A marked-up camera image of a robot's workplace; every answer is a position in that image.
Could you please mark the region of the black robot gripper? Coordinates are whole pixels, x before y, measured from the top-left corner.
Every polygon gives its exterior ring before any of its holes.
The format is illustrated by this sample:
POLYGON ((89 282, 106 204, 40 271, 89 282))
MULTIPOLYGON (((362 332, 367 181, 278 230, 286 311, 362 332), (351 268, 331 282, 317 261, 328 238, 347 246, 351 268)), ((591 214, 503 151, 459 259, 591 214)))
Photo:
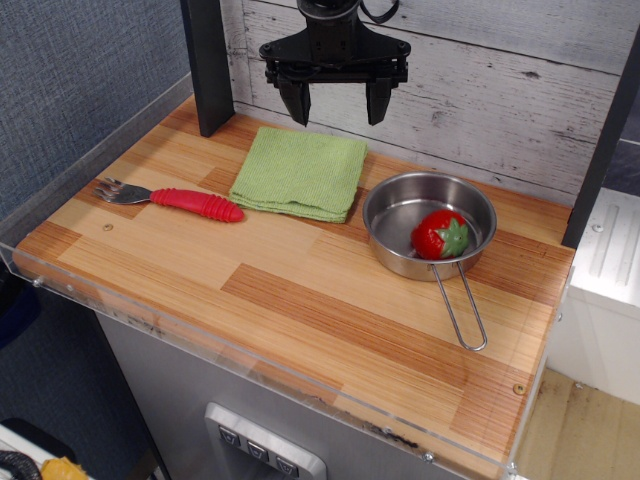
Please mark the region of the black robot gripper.
POLYGON ((368 123, 381 123, 394 85, 408 79, 410 52, 409 43, 370 30, 356 14, 335 21, 309 18, 301 32, 259 49, 267 81, 279 87, 291 119, 303 126, 313 83, 367 83, 368 123))

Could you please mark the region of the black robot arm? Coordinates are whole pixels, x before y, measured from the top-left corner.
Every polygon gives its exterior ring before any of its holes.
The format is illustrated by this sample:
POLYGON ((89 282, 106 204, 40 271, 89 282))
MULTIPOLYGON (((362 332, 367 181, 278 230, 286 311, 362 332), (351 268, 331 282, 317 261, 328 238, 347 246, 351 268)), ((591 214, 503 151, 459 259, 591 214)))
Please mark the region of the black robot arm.
POLYGON ((297 7, 306 28, 259 49, 266 79, 279 90, 291 118, 308 124, 312 83, 362 83, 368 123, 381 123, 392 90, 408 81, 411 45, 370 30, 359 14, 382 24, 395 15, 399 3, 380 16, 372 15, 361 1, 299 1, 297 7))

